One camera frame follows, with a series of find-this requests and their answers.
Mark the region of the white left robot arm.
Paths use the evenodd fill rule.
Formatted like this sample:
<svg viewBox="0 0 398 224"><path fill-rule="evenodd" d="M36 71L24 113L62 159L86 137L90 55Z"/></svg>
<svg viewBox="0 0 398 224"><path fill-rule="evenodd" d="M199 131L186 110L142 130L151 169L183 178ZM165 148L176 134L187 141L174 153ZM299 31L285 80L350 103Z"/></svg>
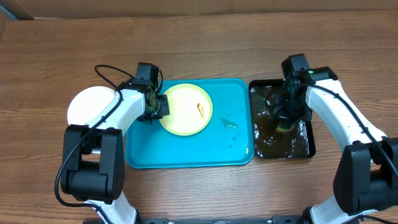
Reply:
<svg viewBox="0 0 398 224"><path fill-rule="evenodd" d="M133 122L151 122L169 113L167 97L160 94L162 84L132 78L117 86L112 100L89 121L69 124L54 186L62 205L91 207L103 223L137 222L137 210L123 193L123 137Z"/></svg>

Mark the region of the green yellow sponge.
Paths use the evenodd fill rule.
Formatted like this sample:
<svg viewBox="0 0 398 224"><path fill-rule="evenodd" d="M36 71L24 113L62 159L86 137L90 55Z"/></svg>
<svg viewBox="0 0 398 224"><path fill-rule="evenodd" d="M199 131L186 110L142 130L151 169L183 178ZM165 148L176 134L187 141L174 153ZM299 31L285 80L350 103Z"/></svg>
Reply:
<svg viewBox="0 0 398 224"><path fill-rule="evenodd" d="M277 133L289 133L294 129L294 127L294 124L279 123L275 131Z"/></svg>

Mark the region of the yellow plate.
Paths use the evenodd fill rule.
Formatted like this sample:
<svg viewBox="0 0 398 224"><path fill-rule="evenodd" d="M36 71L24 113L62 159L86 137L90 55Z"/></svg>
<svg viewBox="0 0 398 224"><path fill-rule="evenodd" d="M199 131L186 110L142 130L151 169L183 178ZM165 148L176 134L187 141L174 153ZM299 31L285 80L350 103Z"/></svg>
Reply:
<svg viewBox="0 0 398 224"><path fill-rule="evenodd" d="M210 122L213 103L201 87L183 83L170 87L164 94L170 114L160 119L160 123L168 132L190 136L199 133Z"/></svg>

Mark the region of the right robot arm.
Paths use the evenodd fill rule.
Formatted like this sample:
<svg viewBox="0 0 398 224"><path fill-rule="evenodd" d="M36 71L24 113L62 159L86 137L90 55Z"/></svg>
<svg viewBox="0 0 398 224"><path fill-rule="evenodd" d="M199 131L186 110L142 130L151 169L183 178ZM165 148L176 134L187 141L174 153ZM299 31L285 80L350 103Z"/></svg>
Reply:
<svg viewBox="0 0 398 224"><path fill-rule="evenodd" d="M278 132L286 132L312 110L326 124L342 156L333 195L307 208L301 223L354 223L397 205L397 139L371 124L328 67L282 69L282 92L275 96Z"/></svg>

